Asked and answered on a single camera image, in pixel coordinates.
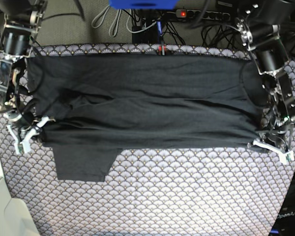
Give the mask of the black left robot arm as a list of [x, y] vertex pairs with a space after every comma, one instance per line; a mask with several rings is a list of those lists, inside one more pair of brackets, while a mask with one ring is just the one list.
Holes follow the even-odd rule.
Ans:
[[236, 18], [242, 45], [255, 63], [263, 88], [270, 97], [267, 126], [252, 145], [276, 153], [284, 165], [295, 159], [291, 149], [295, 97], [291, 80], [284, 70], [290, 58], [280, 29], [294, 9], [295, 0], [241, 0]]

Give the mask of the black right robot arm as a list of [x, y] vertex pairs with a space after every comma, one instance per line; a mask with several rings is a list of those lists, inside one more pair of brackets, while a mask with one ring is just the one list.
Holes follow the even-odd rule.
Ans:
[[33, 98], [27, 104], [21, 95], [31, 96], [32, 92], [20, 85], [30, 58], [34, 43], [41, 28], [47, 1], [0, 0], [0, 11], [4, 13], [3, 33], [0, 37], [0, 114], [7, 120], [7, 130], [14, 139], [18, 155], [30, 152], [30, 140], [39, 135], [49, 117], [37, 118], [32, 108], [38, 100]]

